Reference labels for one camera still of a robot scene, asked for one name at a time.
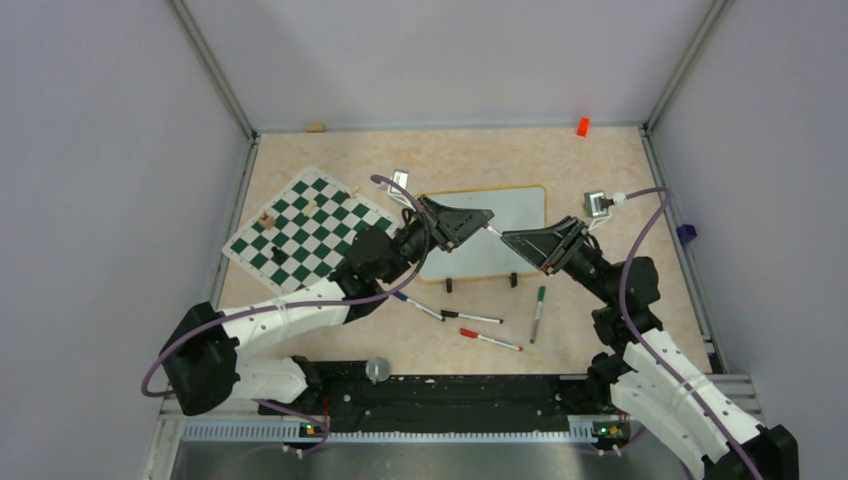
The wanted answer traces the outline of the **magenta marker body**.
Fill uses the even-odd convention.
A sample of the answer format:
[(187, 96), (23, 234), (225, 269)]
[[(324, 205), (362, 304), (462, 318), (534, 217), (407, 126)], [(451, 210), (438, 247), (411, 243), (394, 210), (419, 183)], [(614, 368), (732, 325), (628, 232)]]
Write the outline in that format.
[(501, 231), (497, 230), (496, 228), (494, 228), (493, 226), (491, 226), (489, 224), (485, 224), (483, 226), (483, 228), (487, 232), (489, 232), (491, 235), (493, 235), (495, 238), (501, 239), (503, 237), (503, 233)]

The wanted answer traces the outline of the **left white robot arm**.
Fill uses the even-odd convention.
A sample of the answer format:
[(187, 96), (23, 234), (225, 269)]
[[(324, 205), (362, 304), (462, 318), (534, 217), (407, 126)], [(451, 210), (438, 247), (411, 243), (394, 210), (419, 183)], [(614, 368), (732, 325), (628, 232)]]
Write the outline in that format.
[(225, 313), (204, 302), (190, 308), (162, 348), (163, 368), (182, 413), (205, 414), (230, 398), (273, 400), (297, 413), (319, 404), (320, 380), (304, 360), (255, 361), (257, 352), (306, 332), (370, 315), (418, 273), (435, 248), (450, 252), (494, 217), (488, 209), (414, 201), (410, 221), (388, 234), (359, 230), (326, 278), (260, 306)]

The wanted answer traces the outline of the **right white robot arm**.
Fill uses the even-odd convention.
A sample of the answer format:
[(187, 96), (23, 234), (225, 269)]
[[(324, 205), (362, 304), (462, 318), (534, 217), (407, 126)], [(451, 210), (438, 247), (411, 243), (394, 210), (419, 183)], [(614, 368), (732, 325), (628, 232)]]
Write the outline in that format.
[(680, 350), (650, 309), (660, 298), (652, 259), (611, 263), (579, 219), (507, 231), (501, 241), (546, 275), (567, 274), (603, 307), (592, 313), (601, 342), (588, 369), (586, 397), (600, 412), (635, 417), (693, 479), (797, 479), (798, 443), (767, 427), (723, 393)]

